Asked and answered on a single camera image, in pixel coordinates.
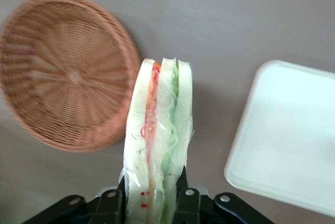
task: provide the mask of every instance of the sandwich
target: sandwich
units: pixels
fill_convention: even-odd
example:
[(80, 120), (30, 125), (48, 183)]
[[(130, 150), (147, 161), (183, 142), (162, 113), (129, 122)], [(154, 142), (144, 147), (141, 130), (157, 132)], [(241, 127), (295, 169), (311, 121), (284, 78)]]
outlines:
[(145, 59), (127, 118), (125, 223), (171, 223), (192, 127), (190, 65), (176, 59), (163, 59), (162, 64)]

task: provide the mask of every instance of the white tray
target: white tray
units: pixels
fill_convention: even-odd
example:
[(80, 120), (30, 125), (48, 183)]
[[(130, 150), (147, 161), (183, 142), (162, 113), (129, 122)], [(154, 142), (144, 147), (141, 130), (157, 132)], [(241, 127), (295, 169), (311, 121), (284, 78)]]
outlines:
[(282, 61), (260, 67), (225, 177), (335, 217), (335, 74)]

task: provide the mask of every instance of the tomato slice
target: tomato slice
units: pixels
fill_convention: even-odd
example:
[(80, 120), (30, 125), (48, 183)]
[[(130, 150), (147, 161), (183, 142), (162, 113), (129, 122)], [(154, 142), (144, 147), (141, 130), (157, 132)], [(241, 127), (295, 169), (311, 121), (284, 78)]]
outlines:
[(146, 104), (146, 115), (144, 120), (144, 126), (141, 129), (141, 135), (142, 137), (144, 137), (146, 141), (147, 162), (149, 162), (150, 160), (151, 145), (154, 141), (156, 125), (157, 125), (157, 118), (156, 118), (157, 86), (158, 86), (160, 70), (161, 65), (157, 62), (154, 62), (147, 92), (147, 104)]

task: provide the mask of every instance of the round woven basket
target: round woven basket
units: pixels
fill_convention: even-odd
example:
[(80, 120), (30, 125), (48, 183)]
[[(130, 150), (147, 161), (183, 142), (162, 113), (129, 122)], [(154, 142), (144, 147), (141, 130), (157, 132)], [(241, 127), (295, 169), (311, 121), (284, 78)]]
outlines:
[(89, 0), (28, 0), (0, 35), (0, 83), (17, 120), (55, 148), (88, 152), (125, 133), (140, 58)]

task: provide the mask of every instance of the gray wall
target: gray wall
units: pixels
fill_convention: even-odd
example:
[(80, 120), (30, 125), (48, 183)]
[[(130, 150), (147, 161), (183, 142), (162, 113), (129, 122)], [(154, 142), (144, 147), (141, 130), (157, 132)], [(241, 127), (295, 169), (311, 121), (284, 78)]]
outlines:
[[(0, 21), (24, 0), (0, 0)], [(279, 59), (334, 71), (335, 0), (93, 0), (129, 30), (143, 58), (179, 58), (194, 75), (190, 184), (233, 192), (275, 223), (334, 219), (234, 189), (224, 166), (257, 68)], [(0, 222), (19, 223), (62, 197), (116, 185), (123, 142), (67, 153), (29, 136), (0, 101)]]

